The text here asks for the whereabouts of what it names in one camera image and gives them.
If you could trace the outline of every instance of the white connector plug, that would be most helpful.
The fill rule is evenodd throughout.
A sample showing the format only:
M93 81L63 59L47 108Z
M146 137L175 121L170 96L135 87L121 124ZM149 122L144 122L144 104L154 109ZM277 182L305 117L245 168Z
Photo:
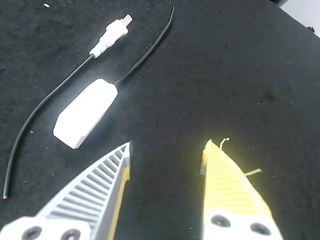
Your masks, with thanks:
M99 42L89 52L96 59L105 50L110 48L115 42L128 33L127 26L131 23L132 17L128 14L123 19L117 19L105 28L105 33L100 37Z
M100 78L87 86L58 116L53 135L77 149L114 102L118 90Z

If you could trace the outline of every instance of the white plug tip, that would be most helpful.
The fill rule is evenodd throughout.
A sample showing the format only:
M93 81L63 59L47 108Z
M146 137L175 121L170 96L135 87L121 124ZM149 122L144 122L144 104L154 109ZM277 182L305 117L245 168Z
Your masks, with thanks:
M121 19L121 22L127 27L132 22L132 17L127 14L123 19Z

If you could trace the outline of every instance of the screw hole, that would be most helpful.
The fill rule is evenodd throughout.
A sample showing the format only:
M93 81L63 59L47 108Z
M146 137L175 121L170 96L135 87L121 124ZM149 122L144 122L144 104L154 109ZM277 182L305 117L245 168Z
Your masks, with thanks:
M30 227L22 234L22 240L35 240L40 236L41 232L42 228L39 226Z
M215 215L211 218L211 223L214 224L214 225L217 225L219 227L222 227L222 228L229 228L231 227L231 223L230 221L224 217L224 216L221 216L221 215Z
M79 240L81 232L78 229L69 229L62 236L61 240Z
M267 228L265 225L262 225L261 223L253 223L251 224L250 228L253 232L257 234L271 235L269 228Z

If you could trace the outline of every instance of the black cable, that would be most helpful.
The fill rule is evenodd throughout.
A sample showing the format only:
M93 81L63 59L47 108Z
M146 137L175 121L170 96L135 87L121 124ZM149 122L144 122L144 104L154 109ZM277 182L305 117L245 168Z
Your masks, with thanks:
M168 24L165 26L164 30L161 32L161 34L159 35L159 37L156 39L156 41L153 43L153 45L149 48L149 50L140 58L139 61L136 62L135 65L133 65L121 78L119 78L114 85L118 86L129 74L131 74L137 67L139 67L139 65L150 55L150 53L155 49L155 47L158 45L158 43L160 42L160 40L163 38L163 36L165 35L165 33L167 32L168 28L170 27L171 23L172 23L172 19L174 17L174 13L175 13L175 6L172 6L172 10L171 10L171 15L170 15L170 19ZM84 65L86 65L92 58L94 58L94 55L90 55L88 57L87 60L85 60L80 66L78 66L62 83L60 83L59 86L57 86L52 92L49 93L49 95L47 95L39 104L38 106L36 106L36 108L32 111L32 113L30 114L30 116L27 118L27 120L25 121L25 123L23 124L20 132L18 133L11 153L10 153L10 157L9 157L9 161L8 161L8 165L6 168L6 173L5 173L5 180L4 180L4 186L3 186L3 195L2 198L3 199L7 199L8 198L8 189L9 189L9 181L10 181L10 173L11 173L11 169L12 169L12 164L17 152L17 148L20 144L21 141L21 137L24 134L25 130L27 129L29 123L31 122L31 120L33 119L33 117L35 116L35 114L38 112L38 110L41 108L41 106L47 102L63 85L65 85Z
M158 45L162 37L167 32L168 28L170 27L172 23L172 19L174 18L175 13L175 6L172 6L171 15L168 24L165 26L164 30L161 32L159 37L156 39L154 44L149 48L149 50L140 58L139 61L136 62L135 65L133 65L121 78L119 78L114 85L117 87L129 74L131 74L139 65L149 56L149 54L155 49L155 47Z
M59 84L59 86L57 86L52 92L49 93L49 95L47 95L39 104L38 106L36 106L36 108L32 111L32 113L30 114L30 116L27 118L27 120L24 122L20 132L18 133L18 135L16 136L16 139L14 141L11 153L10 153L10 157L9 157L9 161L8 161L8 165L6 167L6 173L5 173L5 180L4 180L4 186L3 186L3 195L2 198L6 199L8 198L8 188L9 188L9 181L10 181L10 173L11 173L11 169L12 169L12 164L17 152L17 148L20 144L21 141L21 137L24 134L24 132L26 131L29 123L31 122L31 120L33 119L33 117L36 115L36 113L38 112L38 110L41 108L41 106L43 104L45 104L59 89L61 89L63 87L63 85L65 85L84 65L86 65L92 58L94 58L94 55L90 55L87 60L85 60L80 66L78 66L62 83Z

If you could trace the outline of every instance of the black felt surface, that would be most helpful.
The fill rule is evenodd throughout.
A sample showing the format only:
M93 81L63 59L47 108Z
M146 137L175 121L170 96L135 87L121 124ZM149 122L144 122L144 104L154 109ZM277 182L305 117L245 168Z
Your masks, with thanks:
M113 82L172 28L78 150L53 137L58 114L97 78ZM115 239L198 239L202 149L210 138L272 209L285 239L320 234L320 40L268 0L30 2L0 6L0 176L32 109L88 57L104 27L129 34L89 63L30 126L0 226L33 216L93 161L132 140Z

